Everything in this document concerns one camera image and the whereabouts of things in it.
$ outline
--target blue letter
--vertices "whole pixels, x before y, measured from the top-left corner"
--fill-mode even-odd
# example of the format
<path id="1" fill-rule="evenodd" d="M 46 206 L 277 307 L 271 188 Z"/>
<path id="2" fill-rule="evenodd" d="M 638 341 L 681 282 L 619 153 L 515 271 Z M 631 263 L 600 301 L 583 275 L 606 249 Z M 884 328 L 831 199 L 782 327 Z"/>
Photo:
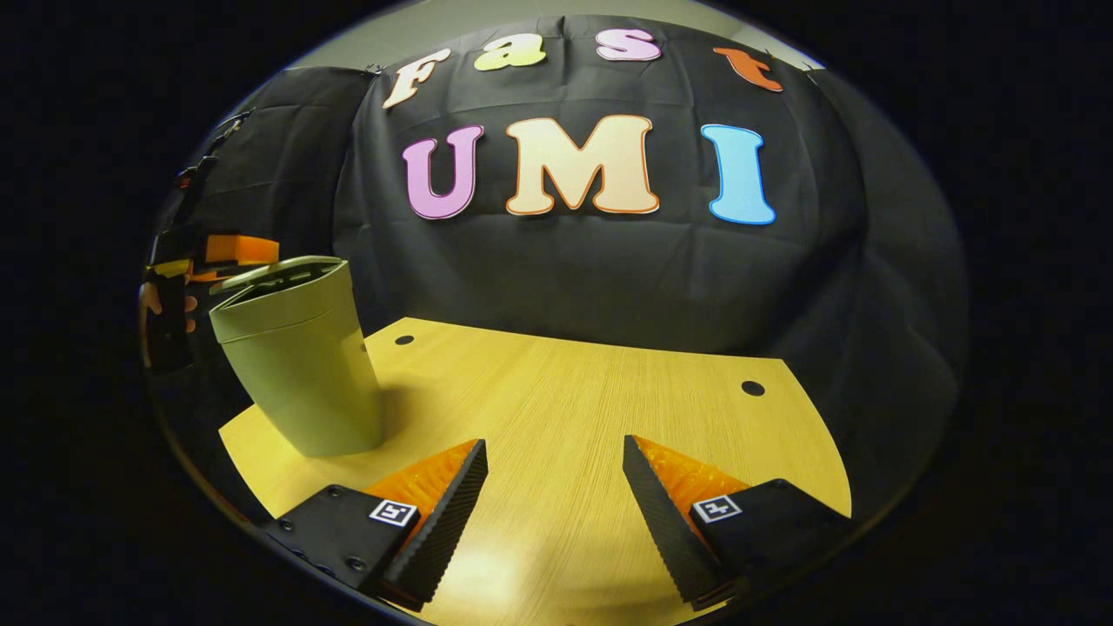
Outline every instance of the blue letter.
<path id="1" fill-rule="evenodd" d="M 711 200 L 711 215 L 736 224 L 772 224 L 777 214 L 765 202 L 758 165 L 761 136 L 723 124 L 708 124 L 700 134 L 715 144 L 719 157 L 719 197 Z"/>

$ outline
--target orange object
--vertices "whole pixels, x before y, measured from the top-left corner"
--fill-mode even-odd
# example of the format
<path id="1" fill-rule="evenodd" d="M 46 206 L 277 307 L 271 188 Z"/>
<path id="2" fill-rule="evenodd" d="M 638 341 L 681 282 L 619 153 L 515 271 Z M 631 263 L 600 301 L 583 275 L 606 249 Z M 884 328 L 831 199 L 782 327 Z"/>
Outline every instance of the orange object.
<path id="1" fill-rule="evenodd" d="M 218 276 L 216 272 L 206 272 L 204 274 L 190 274 L 190 282 L 196 281 L 198 283 L 214 283 L 216 281 L 223 281 L 227 276 Z"/>
<path id="2" fill-rule="evenodd" d="M 785 90 L 785 88 L 780 86 L 780 82 L 777 82 L 776 80 L 772 80 L 761 74 L 761 70 L 769 71 L 769 66 L 747 55 L 742 50 L 735 50 L 732 48 L 713 48 L 713 50 L 717 53 L 727 57 L 727 60 L 730 61 L 730 67 L 735 70 L 735 74 L 746 80 L 749 80 L 754 85 L 764 87 L 770 91 Z"/>
<path id="3" fill-rule="evenodd" d="M 244 235 L 209 235 L 205 263 L 235 261 L 237 265 L 266 265 L 278 262 L 278 242 Z"/>
<path id="4" fill-rule="evenodd" d="M 707 545 L 707 540 L 699 534 L 696 524 L 692 522 L 691 517 L 688 515 L 692 505 L 709 498 L 727 496 L 749 489 L 750 486 L 722 472 L 718 468 L 701 463 L 660 443 L 653 443 L 637 434 L 633 436 L 633 440 L 638 443 L 638 448 L 641 449 L 642 456 L 649 461 L 649 466 L 653 468 L 653 473 L 657 475 L 658 480 L 664 486 L 664 490 L 669 493 L 669 499 L 672 500 L 672 503 L 680 513 L 684 516 L 684 521 L 691 527 L 692 532 Z"/>
<path id="5" fill-rule="evenodd" d="M 479 439 L 472 439 L 454 448 L 449 448 L 402 471 L 396 471 L 363 490 L 364 493 L 378 498 L 417 507 L 421 519 L 417 520 L 417 526 L 410 531 L 410 536 L 398 548 L 400 551 L 429 519 L 433 508 L 449 489 L 449 485 L 456 478 L 456 473 L 460 472 L 460 468 L 463 467 L 464 460 L 475 447 L 476 441 Z"/>

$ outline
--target table surface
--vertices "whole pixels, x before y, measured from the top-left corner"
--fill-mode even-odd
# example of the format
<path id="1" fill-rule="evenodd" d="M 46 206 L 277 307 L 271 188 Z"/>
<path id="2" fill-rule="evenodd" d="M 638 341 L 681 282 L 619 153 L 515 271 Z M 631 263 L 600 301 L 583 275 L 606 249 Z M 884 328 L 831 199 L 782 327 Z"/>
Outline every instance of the table surface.
<path id="1" fill-rule="evenodd" d="M 400 345 L 395 339 L 412 335 Z M 363 489 L 472 438 L 490 473 L 433 601 L 442 625 L 671 625 L 680 600 L 622 473 L 638 434 L 749 485 L 785 478 L 850 515 L 835 442 L 788 366 L 403 319 L 366 339 L 386 441 L 306 458 L 252 407 L 220 437 L 279 517 L 329 483 Z M 759 397 L 743 381 L 765 388 Z"/>

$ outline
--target yellow letter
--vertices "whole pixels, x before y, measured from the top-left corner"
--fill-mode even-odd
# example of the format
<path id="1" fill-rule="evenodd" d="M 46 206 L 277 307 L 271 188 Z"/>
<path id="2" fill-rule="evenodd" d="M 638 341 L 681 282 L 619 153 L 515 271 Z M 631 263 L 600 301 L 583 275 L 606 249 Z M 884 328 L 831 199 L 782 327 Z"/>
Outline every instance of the yellow letter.
<path id="1" fill-rule="evenodd" d="M 545 58 L 541 51 L 543 41 L 540 35 L 532 32 L 495 39 L 483 47 L 486 53 L 475 59 L 475 69 L 487 71 L 506 66 L 532 66 Z"/>
<path id="2" fill-rule="evenodd" d="M 518 193 L 506 200 L 515 215 L 548 213 L 555 204 L 544 190 L 544 173 L 570 208 L 580 208 L 595 173 L 602 188 L 592 198 L 607 213 L 652 213 L 661 200 L 649 190 L 646 133 L 653 124 L 636 115 L 609 115 L 599 120 L 583 148 L 578 148 L 552 118 L 524 119 L 506 127 L 518 139 Z"/>
<path id="3" fill-rule="evenodd" d="M 411 96 L 417 92 L 417 89 L 414 88 L 414 81 L 425 82 L 425 79 L 433 74 L 433 66 L 436 65 L 436 61 L 447 59 L 451 53 L 452 50 L 445 48 L 398 68 L 398 80 L 394 84 L 391 97 L 383 102 L 383 108 L 388 109 L 403 100 L 408 100 Z"/>

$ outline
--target wall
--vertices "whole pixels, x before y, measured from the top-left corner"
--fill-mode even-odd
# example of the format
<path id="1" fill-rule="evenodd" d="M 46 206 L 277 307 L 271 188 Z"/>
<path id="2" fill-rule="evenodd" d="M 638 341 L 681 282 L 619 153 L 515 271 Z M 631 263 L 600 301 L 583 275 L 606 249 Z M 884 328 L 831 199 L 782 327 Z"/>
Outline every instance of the wall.
<path id="1" fill-rule="evenodd" d="M 737 17 L 695 0 L 423 0 L 370 17 L 305 55 L 290 67 L 363 69 L 434 51 L 454 38 L 492 26 L 538 17 L 595 13 L 631 16 L 713 32 L 768 50 L 800 68 L 821 63 Z"/>

